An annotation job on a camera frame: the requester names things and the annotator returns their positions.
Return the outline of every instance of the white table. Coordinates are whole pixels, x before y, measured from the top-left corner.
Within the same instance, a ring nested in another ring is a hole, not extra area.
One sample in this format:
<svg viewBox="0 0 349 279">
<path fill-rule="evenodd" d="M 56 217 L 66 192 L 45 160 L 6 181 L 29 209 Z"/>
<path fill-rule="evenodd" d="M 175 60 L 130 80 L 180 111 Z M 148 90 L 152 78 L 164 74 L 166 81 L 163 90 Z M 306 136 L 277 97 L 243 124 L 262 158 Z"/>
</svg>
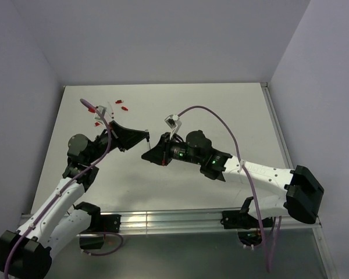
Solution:
<svg viewBox="0 0 349 279">
<path fill-rule="evenodd" d="M 33 203 L 34 213 L 57 186 L 67 165 L 67 142 L 75 134 L 93 140 L 102 131 L 94 127 L 93 114 L 79 102 L 114 109 L 122 126 L 149 129 L 151 145 L 169 127 L 164 118 L 183 109 L 202 105 L 216 112 L 234 132 L 245 160 L 275 167 L 287 167 L 282 143 L 276 133 L 263 90 L 249 84 L 160 84 L 66 87 L 53 130 L 48 153 Z M 124 100 L 129 111 L 115 105 Z M 202 130 L 213 147 L 235 154 L 226 129 L 204 110 L 192 110 L 181 118 L 179 134 L 184 138 L 193 130 Z M 173 161 L 160 167 L 141 159 L 147 151 L 145 141 L 122 153 L 111 152 L 99 165 L 91 188 L 80 199 L 98 205 L 102 211 L 141 211 L 239 207 L 251 190 L 246 185 L 223 183 L 205 178 L 199 166 Z M 258 196 L 267 192 L 260 190 Z"/>
</svg>

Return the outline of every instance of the wall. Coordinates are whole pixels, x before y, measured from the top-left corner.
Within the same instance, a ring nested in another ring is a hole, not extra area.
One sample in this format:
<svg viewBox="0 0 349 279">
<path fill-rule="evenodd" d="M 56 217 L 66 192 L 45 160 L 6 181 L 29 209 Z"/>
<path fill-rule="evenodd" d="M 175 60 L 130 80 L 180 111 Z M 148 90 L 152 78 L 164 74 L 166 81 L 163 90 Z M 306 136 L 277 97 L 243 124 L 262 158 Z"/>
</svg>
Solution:
<svg viewBox="0 0 349 279">
<path fill-rule="evenodd" d="M 60 96 L 17 10 L 0 0 L 0 235 L 31 205 Z"/>
<path fill-rule="evenodd" d="M 309 0 L 13 0 L 63 84 L 269 81 Z"/>
<path fill-rule="evenodd" d="M 325 188 L 321 221 L 349 278 L 349 0 L 312 0 L 270 90 L 295 164 Z"/>
</svg>

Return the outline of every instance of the cable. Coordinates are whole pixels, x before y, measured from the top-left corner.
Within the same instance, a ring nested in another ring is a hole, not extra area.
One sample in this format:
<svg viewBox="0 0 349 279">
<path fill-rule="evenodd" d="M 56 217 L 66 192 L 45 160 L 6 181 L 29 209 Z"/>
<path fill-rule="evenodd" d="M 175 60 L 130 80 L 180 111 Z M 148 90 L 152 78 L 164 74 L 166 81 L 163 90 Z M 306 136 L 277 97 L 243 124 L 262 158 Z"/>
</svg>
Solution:
<svg viewBox="0 0 349 279">
<path fill-rule="evenodd" d="M 110 127 L 109 124 L 107 123 L 106 119 L 104 118 L 104 116 L 102 115 L 101 112 L 99 112 L 98 109 L 96 109 L 94 106 L 92 106 L 89 102 L 87 102 L 84 99 L 80 99 L 80 102 L 86 106 L 88 109 L 94 109 L 95 112 L 98 114 L 98 116 L 102 119 L 102 121 L 104 122 L 104 125 L 106 126 L 106 131 L 108 134 L 108 144 L 107 144 L 107 148 L 106 151 L 104 152 L 104 154 L 102 154 L 102 156 L 100 158 L 98 158 L 93 164 L 91 164 L 89 167 L 87 167 L 85 170 L 81 171 L 78 175 L 74 176 L 71 180 L 69 180 L 69 182 L 67 182 L 60 190 L 60 193 L 63 194 L 63 192 L 65 192 L 67 190 L 67 188 L 73 184 L 79 177 L 81 177 L 82 175 L 84 175 L 87 171 L 89 171 L 90 169 L 92 169 L 96 164 L 98 164 L 110 151 L 110 147 L 111 147 L 111 141 L 112 141 L 112 137 L 111 137 L 111 133 L 110 133 Z M 35 229 L 36 225 L 39 223 L 39 221 L 44 217 L 44 215 L 48 212 L 48 210 L 54 205 L 54 203 L 57 201 L 57 199 L 59 198 L 59 195 L 55 195 L 53 197 L 53 199 L 49 202 L 49 204 L 46 205 L 46 207 L 43 209 L 43 211 L 39 214 L 39 216 L 34 220 L 34 222 L 32 224 L 30 224 L 30 226 L 28 227 L 28 229 L 23 233 L 23 235 L 21 235 L 21 237 L 18 239 L 18 241 L 14 244 L 12 250 L 10 250 L 8 258 L 6 259 L 5 262 L 5 267 L 4 267 L 4 279 L 9 279 L 9 266 L 10 266 L 10 262 L 12 261 L 13 255 L 16 252 L 17 248 L 19 247 L 20 243 L 22 242 L 22 240 L 25 239 L 26 236 L 28 236 L 28 234 L 31 232 L 31 230 Z"/>
<path fill-rule="evenodd" d="M 182 112 L 178 113 L 177 115 L 180 117 L 180 116 L 184 115 L 186 112 L 188 112 L 189 110 L 192 110 L 192 109 L 204 109 L 204 110 L 208 111 L 209 113 L 211 113 L 212 115 L 214 115 L 218 120 L 220 120 L 220 122 L 224 125 L 226 130 L 231 135 L 231 137 L 233 139 L 233 142 L 235 144 L 235 149 L 236 149 L 236 152 L 237 152 L 238 161 L 241 162 L 241 156 L 240 156 L 238 142 L 237 142 L 233 132 L 231 131 L 229 126 L 225 123 L 225 121 L 223 121 L 221 119 L 221 117 L 219 117 L 215 112 L 213 112 L 212 110 L 206 108 L 205 106 L 190 106 L 189 108 L 183 110 Z M 252 177 L 251 177 L 250 173 L 248 172 L 247 168 L 243 164 L 242 164 L 242 169 L 244 170 L 245 175 L 248 178 L 248 182 L 250 183 L 250 186 L 251 186 L 252 195 L 254 197 L 254 202 L 255 202 L 255 207 L 256 207 L 256 214 L 257 214 L 257 220 L 258 220 L 258 224 L 259 224 L 259 227 L 260 227 L 260 230 L 261 230 L 261 238 L 262 238 L 261 245 L 263 246 L 264 254 L 265 254 L 265 267 L 266 267 L 266 271 L 268 273 L 270 273 L 270 267 L 271 267 L 271 262 L 272 262 L 271 258 L 273 258 L 273 253 L 268 254 L 268 251 L 267 251 L 267 248 L 266 248 L 266 237 L 265 237 L 265 232 L 263 230 L 261 212 L 260 212 L 260 208 L 258 206 L 255 185 L 254 185 L 254 182 L 252 180 Z M 273 243 L 274 246 L 275 246 L 275 242 L 276 242 L 276 236 L 278 235 L 278 231 L 279 231 L 279 228 L 280 228 L 280 221 L 281 221 L 281 219 L 282 219 L 282 217 L 280 217 L 280 219 L 279 219 L 279 226 L 277 228 L 277 232 L 276 232 L 276 235 L 275 235 L 275 240 L 274 240 L 274 243 Z"/>
<path fill-rule="evenodd" d="M 117 234 L 115 232 L 110 232 L 109 233 L 109 232 L 104 231 L 104 232 L 94 232 L 93 234 L 115 235 L 115 236 L 120 238 L 120 243 L 119 243 L 119 245 L 115 249 L 113 249 L 113 250 L 111 250 L 109 252 L 106 252 L 106 253 L 91 253 L 91 252 L 89 252 L 87 250 L 83 250 L 83 253 L 86 253 L 86 254 L 88 254 L 90 256 L 101 257 L 101 256 L 111 255 L 111 254 L 115 253 L 117 250 L 119 250 L 123 246 L 123 244 L 124 244 L 124 238 L 120 234 Z"/>
</svg>

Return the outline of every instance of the gray floor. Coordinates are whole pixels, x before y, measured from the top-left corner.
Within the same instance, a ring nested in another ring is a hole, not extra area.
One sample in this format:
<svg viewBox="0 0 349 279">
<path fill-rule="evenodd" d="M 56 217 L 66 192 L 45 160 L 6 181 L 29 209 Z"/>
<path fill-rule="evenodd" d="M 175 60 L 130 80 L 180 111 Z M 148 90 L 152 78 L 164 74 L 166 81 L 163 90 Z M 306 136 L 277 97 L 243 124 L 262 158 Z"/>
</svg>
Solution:
<svg viewBox="0 0 349 279">
<path fill-rule="evenodd" d="M 81 254 L 75 239 L 46 278 L 326 278 L 312 230 L 280 232 L 271 274 L 262 252 L 240 248 L 234 233 L 130 236 L 105 257 Z"/>
</svg>

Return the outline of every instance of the gray wall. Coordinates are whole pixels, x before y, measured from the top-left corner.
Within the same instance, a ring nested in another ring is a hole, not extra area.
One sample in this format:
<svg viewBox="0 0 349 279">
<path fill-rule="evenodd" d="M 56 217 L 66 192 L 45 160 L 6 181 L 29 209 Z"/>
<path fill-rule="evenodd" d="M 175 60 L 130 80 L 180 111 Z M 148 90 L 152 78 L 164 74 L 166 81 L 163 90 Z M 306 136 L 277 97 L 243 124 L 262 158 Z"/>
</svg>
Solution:
<svg viewBox="0 0 349 279">
<path fill-rule="evenodd" d="M 61 87 L 17 10 L 0 0 L 0 235 L 31 204 Z"/>
<path fill-rule="evenodd" d="M 320 216 L 349 278 L 349 0 L 312 0 L 271 81 L 295 164 L 325 188 Z"/>
<path fill-rule="evenodd" d="M 309 0 L 13 0 L 63 84 L 269 81 Z"/>
</svg>

